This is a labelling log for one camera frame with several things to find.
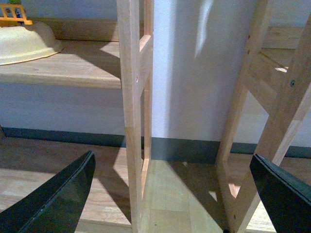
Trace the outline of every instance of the black plastic object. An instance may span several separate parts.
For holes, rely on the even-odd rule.
[[[276,232],[310,233],[311,186],[259,155],[250,169]]]
[[[95,170],[89,151],[34,192],[0,213],[1,233],[73,233]]]

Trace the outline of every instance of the wooden post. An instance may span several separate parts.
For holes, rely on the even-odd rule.
[[[255,153],[279,165],[310,106],[311,15],[289,66],[286,79],[274,101]],[[236,233],[245,231],[259,202],[260,198],[249,171],[234,207]]]
[[[154,0],[144,2],[144,35],[151,36],[153,48],[154,33]],[[144,191],[149,160],[151,159],[151,140],[152,140],[152,77],[153,65],[150,67],[150,74],[144,87],[144,165],[142,168],[142,191]]]
[[[139,75],[139,0],[117,0],[121,84],[133,233],[140,232],[141,122]]]

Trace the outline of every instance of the white wall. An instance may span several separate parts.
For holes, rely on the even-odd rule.
[[[23,0],[40,6],[29,8],[34,16],[116,16],[111,0],[49,2]],[[95,15],[81,11],[90,2]],[[253,7],[253,0],[155,0],[153,137],[220,141]],[[1,84],[0,100],[4,127],[124,134],[119,90]]]
[[[241,143],[258,143],[268,116],[267,112],[261,107],[257,100],[248,93],[234,141]],[[308,112],[305,119],[302,121],[300,130],[296,134],[292,145],[311,147],[311,111]]]
[[[310,0],[277,0],[271,25],[280,27],[304,27],[310,11]]]

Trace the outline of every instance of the orange plastic object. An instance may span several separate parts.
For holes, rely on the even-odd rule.
[[[23,5],[20,5],[20,4],[0,4],[0,8],[1,8],[1,11],[3,14],[3,17],[0,17],[0,22],[1,21],[24,22],[25,25],[32,25],[32,23],[33,23],[31,20],[27,19]],[[8,16],[7,9],[10,10],[13,17]],[[16,9],[20,9],[20,17],[18,17],[16,15],[16,12],[15,12]],[[14,23],[3,23],[2,22],[2,24],[0,24],[0,26],[1,25],[2,25],[2,27],[7,27],[5,25],[8,25],[10,27],[10,26],[14,26]]]

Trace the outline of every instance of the wooden ladder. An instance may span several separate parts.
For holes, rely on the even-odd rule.
[[[269,114],[255,153],[276,165],[283,160],[311,106],[311,15],[287,73],[280,75],[276,70],[272,70],[268,78],[254,75],[253,67],[256,65],[256,58],[270,24],[274,3],[275,0],[258,0],[231,110],[217,155],[217,174],[232,233],[245,232],[260,202],[250,171],[246,174],[237,196],[227,178],[229,169],[227,160],[248,91]]]
[[[126,154],[133,233],[141,232],[142,199],[151,155],[154,0],[144,1],[139,39],[139,0],[117,0]],[[141,159],[140,97],[144,95],[144,160]]]

